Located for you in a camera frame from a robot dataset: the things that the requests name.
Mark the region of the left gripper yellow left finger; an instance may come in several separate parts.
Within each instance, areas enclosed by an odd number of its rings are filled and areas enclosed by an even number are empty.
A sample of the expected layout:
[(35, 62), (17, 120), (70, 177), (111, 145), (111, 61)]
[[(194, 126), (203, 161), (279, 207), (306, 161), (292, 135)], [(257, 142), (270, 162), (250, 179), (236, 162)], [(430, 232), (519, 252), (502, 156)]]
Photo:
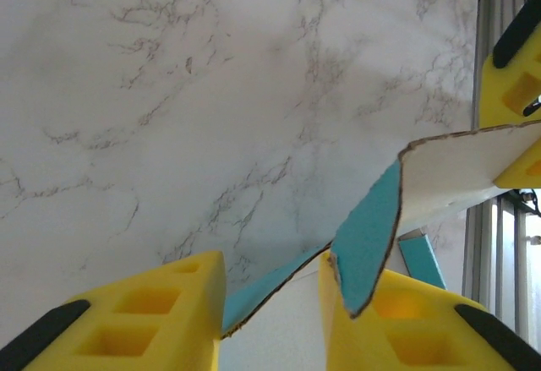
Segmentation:
[(210, 251), (50, 309), (0, 349), (0, 371), (218, 371), (226, 296)]

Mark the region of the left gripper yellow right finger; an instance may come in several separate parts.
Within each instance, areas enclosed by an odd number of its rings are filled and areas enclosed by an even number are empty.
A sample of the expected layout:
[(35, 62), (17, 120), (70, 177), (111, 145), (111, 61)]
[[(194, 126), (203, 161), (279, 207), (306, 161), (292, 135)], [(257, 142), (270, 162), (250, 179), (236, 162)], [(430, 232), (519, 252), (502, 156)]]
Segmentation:
[(541, 354), (480, 304), (384, 270), (363, 312), (342, 306), (320, 257), (325, 371), (541, 371)]

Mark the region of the teal and white paper box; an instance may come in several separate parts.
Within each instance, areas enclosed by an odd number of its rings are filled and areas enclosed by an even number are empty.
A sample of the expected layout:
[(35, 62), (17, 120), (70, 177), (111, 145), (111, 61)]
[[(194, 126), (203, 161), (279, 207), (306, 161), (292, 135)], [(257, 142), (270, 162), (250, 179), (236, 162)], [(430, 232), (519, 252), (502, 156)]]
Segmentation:
[[(331, 259), (342, 306), (356, 319), (387, 270), (396, 237), (502, 193), (494, 180), (537, 140), (541, 140), (541, 121), (413, 141), (350, 212), (332, 241), (227, 298), (223, 336), (239, 331), (301, 269), (314, 260), (320, 262), (323, 254)], [(324, 340), (322, 318), (316, 330), (292, 322), (282, 328), (266, 327), (259, 348), (247, 348), (251, 358), (263, 360), (272, 371), (294, 371), (292, 363), (272, 352), (279, 337), (303, 343)]]

